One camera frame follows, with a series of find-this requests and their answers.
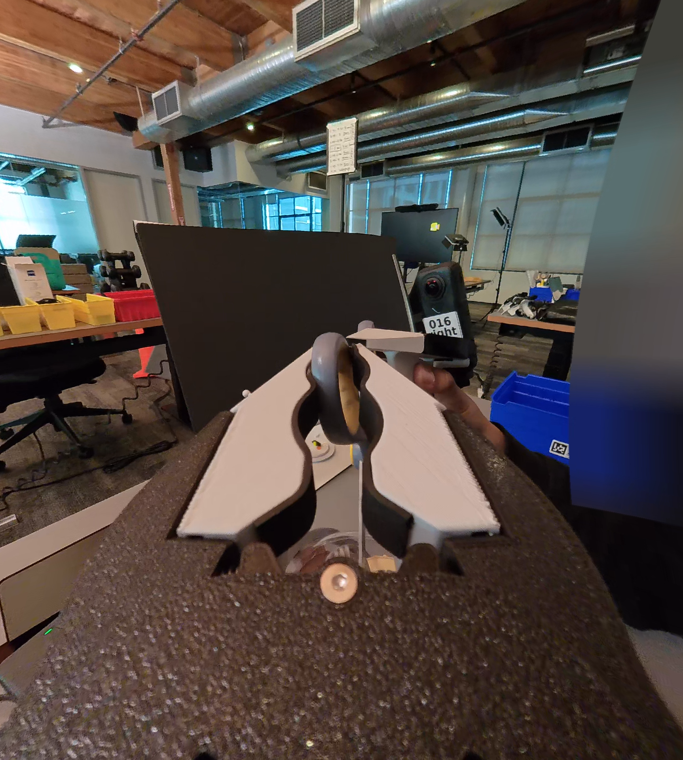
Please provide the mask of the person's right hand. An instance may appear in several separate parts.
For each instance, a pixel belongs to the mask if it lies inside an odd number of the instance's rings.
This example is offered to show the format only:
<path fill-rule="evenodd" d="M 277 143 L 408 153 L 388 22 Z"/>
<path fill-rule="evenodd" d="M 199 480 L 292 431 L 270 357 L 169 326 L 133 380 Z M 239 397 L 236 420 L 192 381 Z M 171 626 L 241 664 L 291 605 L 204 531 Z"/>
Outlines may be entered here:
<path fill-rule="evenodd" d="M 465 394 L 454 378 L 445 370 L 424 363 L 414 366 L 413 382 L 421 390 L 433 396 L 444 408 L 460 416 L 473 431 L 481 434 L 497 451 L 503 451 L 503 433 L 482 413 L 468 394 Z"/>

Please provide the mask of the white duct vent grille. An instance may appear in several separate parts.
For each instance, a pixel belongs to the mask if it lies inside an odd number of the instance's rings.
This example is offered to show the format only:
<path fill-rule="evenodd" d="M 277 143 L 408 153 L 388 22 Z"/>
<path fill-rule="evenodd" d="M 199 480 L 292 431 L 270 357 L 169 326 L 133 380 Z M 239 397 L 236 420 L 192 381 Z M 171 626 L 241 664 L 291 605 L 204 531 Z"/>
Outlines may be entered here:
<path fill-rule="evenodd" d="M 292 9 L 296 61 L 360 32 L 359 1 L 305 1 Z"/>
<path fill-rule="evenodd" d="M 174 81 L 152 94 L 152 109 L 159 125 L 176 119 L 191 117 L 190 94 L 192 87 L 183 81 Z"/>

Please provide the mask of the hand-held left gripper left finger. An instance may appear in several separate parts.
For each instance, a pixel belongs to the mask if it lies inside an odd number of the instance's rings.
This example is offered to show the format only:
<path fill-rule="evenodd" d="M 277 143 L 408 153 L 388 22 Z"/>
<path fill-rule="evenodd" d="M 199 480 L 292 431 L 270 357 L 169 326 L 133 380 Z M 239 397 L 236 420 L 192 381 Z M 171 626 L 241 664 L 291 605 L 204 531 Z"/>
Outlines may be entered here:
<path fill-rule="evenodd" d="M 289 549 L 317 507 L 307 436 L 318 422 L 311 350 L 236 408 L 176 527 L 181 538 Z"/>

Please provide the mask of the long silver air duct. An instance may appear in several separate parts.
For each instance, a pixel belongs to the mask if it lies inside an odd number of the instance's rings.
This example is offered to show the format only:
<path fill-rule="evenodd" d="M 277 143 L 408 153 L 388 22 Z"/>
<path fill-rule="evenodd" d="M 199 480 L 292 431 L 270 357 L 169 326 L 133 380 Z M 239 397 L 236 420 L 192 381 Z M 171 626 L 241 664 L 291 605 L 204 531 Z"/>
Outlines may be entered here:
<path fill-rule="evenodd" d="M 402 157 L 365 162 L 347 177 L 375 179 L 381 176 L 404 176 L 416 172 L 435 172 L 482 163 L 503 163 L 575 154 L 611 147 L 615 141 L 620 116 L 606 121 L 580 122 L 503 141 L 489 141 L 430 150 Z"/>
<path fill-rule="evenodd" d="M 484 135 L 563 122 L 577 109 L 619 112 L 636 66 L 586 71 L 581 78 L 502 93 L 454 85 L 394 106 L 358 114 L 357 157 L 369 159 L 413 153 L 421 147 L 456 146 Z"/>

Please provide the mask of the red storage bin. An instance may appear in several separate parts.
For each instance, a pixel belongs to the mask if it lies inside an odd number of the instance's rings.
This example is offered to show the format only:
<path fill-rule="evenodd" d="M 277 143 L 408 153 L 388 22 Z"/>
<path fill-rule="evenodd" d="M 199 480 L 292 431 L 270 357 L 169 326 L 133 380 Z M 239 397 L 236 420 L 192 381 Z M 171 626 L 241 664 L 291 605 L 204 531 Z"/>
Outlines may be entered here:
<path fill-rule="evenodd" d="M 117 322 L 160 318 L 156 296 L 151 289 L 107 292 L 104 297 L 113 302 Z"/>

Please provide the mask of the large blue storage bin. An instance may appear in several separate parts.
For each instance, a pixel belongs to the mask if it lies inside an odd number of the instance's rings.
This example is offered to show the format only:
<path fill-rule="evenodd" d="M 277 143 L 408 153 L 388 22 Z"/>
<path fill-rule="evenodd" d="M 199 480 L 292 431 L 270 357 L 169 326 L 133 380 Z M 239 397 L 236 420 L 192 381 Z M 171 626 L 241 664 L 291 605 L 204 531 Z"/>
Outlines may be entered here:
<path fill-rule="evenodd" d="M 570 384 L 511 372 L 493 393 L 490 420 L 527 449 L 569 465 Z"/>

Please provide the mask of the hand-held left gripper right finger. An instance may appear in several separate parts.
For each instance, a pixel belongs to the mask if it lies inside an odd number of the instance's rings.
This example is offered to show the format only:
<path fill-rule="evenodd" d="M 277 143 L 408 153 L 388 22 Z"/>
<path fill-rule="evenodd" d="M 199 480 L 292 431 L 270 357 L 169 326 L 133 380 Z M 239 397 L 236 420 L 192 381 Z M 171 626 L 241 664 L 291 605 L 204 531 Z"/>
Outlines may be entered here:
<path fill-rule="evenodd" d="M 445 415 L 443 405 L 372 350 L 357 348 L 364 526 L 386 551 L 441 549 L 451 538 L 494 536 L 501 526 Z"/>

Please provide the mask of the green bag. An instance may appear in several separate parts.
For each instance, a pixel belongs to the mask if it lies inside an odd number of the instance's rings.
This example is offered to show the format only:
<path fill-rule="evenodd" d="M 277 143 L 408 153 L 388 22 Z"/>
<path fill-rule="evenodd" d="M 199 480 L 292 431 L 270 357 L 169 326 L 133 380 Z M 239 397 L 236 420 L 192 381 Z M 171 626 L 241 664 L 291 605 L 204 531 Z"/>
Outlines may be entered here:
<path fill-rule="evenodd" d="M 29 257 L 34 264 L 40 264 L 46 274 L 49 287 L 52 291 L 62 291 L 66 289 L 66 280 L 62 270 L 59 258 L 53 258 L 41 250 L 28 251 L 23 254 Z"/>

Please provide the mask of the white cardboard box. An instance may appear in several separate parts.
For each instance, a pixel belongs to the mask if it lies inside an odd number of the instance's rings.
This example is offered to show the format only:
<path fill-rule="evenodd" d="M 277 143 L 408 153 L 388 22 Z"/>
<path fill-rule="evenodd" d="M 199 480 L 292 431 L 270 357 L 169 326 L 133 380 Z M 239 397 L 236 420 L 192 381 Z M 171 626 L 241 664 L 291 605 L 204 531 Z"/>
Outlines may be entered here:
<path fill-rule="evenodd" d="M 53 297 L 42 264 L 33 261 L 27 255 L 6 256 L 5 263 L 20 305 L 27 305 L 29 299 L 33 302 L 40 302 Z"/>

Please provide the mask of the thin white rod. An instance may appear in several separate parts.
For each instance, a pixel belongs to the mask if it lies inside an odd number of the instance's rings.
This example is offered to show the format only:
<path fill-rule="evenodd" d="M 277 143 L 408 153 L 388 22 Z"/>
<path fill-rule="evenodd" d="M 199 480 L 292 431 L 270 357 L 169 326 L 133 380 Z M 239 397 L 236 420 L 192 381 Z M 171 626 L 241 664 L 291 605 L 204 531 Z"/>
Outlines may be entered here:
<path fill-rule="evenodd" d="M 369 567 L 366 555 L 366 528 L 364 526 L 363 518 L 363 461 L 365 452 L 366 448 L 362 443 L 355 443 L 350 447 L 351 462 L 357 471 L 357 561 L 360 568 L 366 571 Z"/>

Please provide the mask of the black backdrop board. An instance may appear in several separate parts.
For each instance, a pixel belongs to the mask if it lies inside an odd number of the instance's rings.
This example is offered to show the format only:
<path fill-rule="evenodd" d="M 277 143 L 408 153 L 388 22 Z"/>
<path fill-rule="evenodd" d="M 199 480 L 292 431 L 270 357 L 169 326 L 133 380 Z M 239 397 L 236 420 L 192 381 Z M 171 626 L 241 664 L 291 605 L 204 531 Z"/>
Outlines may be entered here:
<path fill-rule="evenodd" d="M 326 332 L 411 331 L 393 239 L 136 222 L 191 427 L 205 427 Z"/>

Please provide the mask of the grey sprinkler pipe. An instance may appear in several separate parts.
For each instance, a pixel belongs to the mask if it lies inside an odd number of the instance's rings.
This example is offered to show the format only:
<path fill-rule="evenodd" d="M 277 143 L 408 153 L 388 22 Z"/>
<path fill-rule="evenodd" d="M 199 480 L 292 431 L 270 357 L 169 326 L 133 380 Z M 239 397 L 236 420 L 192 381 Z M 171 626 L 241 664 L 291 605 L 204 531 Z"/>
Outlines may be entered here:
<path fill-rule="evenodd" d="M 50 129 L 50 128 L 62 128 L 64 126 L 69 126 L 72 123 L 69 121 L 65 121 L 62 117 L 63 114 L 66 112 L 67 109 L 71 108 L 71 106 L 79 100 L 97 81 L 104 78 L 104 76 L 113 68 L 116 66 L 116 64 L 135 46 L 138 46 L 139 43 L 145 40 L 146 36 L 155 29 L 155 27 L 162 22 L 166 18 L 168 14 L 170 14 L 173 9 L 180 3 L 180 1 L 171 1 L 167 3 L 164 6 L 160 6 L 156 13 L 151 16 L 145 25 L 141 27 L 138 30 L 134 30 L 133 28 L 129 32 L 129 36 L 127 40 L 120 40 L 118 51 L 113 53 L 113 55 L 109 58 L 109 60 L 103 65 L 94 71 L 93 75 L 84 83 L 84 84 L 78 84 L 76 85 L 76 92 L 75 94 L 71 95 L 71 97 L 67 98 L 66 101 L 62 105 L 59 106 L 59 108 L 55 111 L 54 114 L 49 116 L 48 118 L 42 119 L 42 128 L 43 129 Z"/>

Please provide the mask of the large silver air duct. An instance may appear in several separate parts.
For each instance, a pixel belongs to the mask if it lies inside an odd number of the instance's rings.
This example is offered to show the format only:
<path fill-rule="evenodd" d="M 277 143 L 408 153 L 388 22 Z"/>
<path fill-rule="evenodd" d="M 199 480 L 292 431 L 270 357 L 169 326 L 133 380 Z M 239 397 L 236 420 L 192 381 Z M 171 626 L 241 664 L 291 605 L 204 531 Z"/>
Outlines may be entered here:
<path fill-rule="evenodd" d="M 146 141 L 166 144 L 244 116 L 289 96 L 438 40 L 519 5 L 519 1 L 356 2 L 355 21 L 327 41 L 298 48 L 294 33 L 194 87 L 180 82 L 178 109 L 159 119 L 155 109 L 138 120 Z"/>

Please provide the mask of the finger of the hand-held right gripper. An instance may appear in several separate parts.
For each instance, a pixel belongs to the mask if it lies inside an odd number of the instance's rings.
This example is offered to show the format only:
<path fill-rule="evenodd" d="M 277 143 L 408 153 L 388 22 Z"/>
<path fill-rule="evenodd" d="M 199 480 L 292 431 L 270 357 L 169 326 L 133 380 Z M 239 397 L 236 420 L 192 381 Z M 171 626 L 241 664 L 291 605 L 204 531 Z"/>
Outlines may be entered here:
<path fill-rule="evenodd" d="M 364 328 L 347 336 L 347 342 L 359 344 L 371 353 L 423 353 L 425 335 L 413 331 Z"/>

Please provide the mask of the wood-top office desk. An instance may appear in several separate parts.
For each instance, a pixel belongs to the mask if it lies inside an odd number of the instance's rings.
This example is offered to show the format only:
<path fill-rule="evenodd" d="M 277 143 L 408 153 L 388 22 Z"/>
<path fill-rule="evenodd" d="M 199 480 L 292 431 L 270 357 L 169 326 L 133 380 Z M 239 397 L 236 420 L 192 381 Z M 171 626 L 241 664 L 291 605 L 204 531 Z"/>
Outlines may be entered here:
<path fill-rule="evenodd" d="M 544 320 L 501 315 L 496 310 L 487 315 L 487 322 L 499 326 L 497 345 L 506 337 L 523 337 L 527 334 L 549 338 L 552 343 L 546 358 L 543 376 L 557 381 L 566 381 L 573 358 L 575 326 L 557 324 Z"/>

